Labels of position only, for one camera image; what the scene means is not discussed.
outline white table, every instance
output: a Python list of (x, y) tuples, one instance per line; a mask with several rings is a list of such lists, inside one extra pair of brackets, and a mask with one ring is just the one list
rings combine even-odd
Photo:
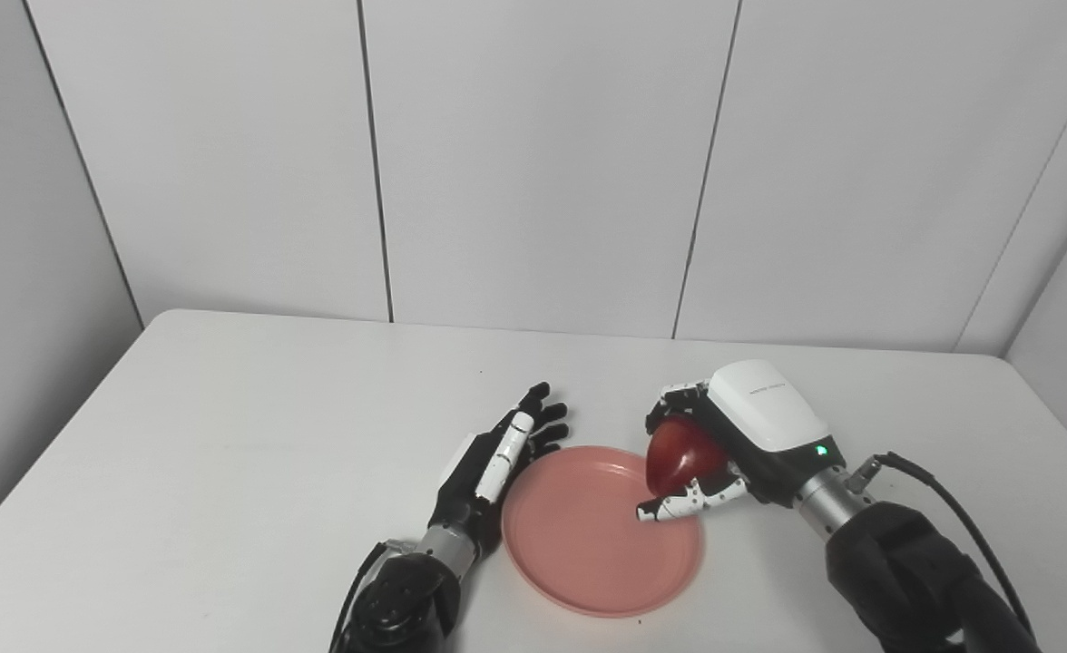
[[(570, 403), (572, 444), (644, 451), (662, 385), (755, 356), (853, 466), (891, 447), (935, 471), (1045, 650), (1067, 652), (1067, 432), (1001, 360), (173, 312), (0, 507), (0, 653), (322, 653), (368, 548), (420, 536), (460, 439), (528, 385)], [(886, 471), (871, 491), (974, 553), (927, 488)], [(496, 554), (471, 575), (458, 649), (878, 650), (795, 512), (743, 500), (704, 529), (692, 586), (640, 619), (568, 612)]]

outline red apple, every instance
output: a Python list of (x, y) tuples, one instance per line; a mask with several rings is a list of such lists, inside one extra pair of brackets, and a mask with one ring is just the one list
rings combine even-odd
[(691, 479), (722, 468), (728, 455), (685, 414), (663, 418), (646, 449), (646, 487), (654, 496), (682, 491)]

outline robotic hand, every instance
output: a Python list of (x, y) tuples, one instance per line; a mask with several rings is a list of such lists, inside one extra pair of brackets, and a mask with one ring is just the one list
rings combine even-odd
[[(956, 499), (894, 453), (873, 456), (849, 475), (828, 425), (768, 361), (739, 361), (712, 379), (664, 388), (646, 417), (647, 432), (675, 414), (692, 419), (729, 462), (682, 491), (638, 505), (639, 520), (686, 517), (750, 493), (798, 510), (824, 539), (828, 582), (887, 653), (1039, 652), (1005, 571)], [(982, 546), (1012, 610), (922, 513), (865, 492), (881, 466), (915, 476), (949, 501)], [(964, 641), (952, 643), (958, 630)]]
[[(500, 505), (512, 480), (570, 434), (567, 405), (543, 405), (542, 382), (488, 432), (469, 435), (447, 468), (418, 544), (377, 545), (356, 573), (330, 653), (435, 653), (458, 624), (460, 582), (500, 544)], [(388, 558), (352, 604), (385, 551)], [(348, 620), (349, 607), (351, 620)]]

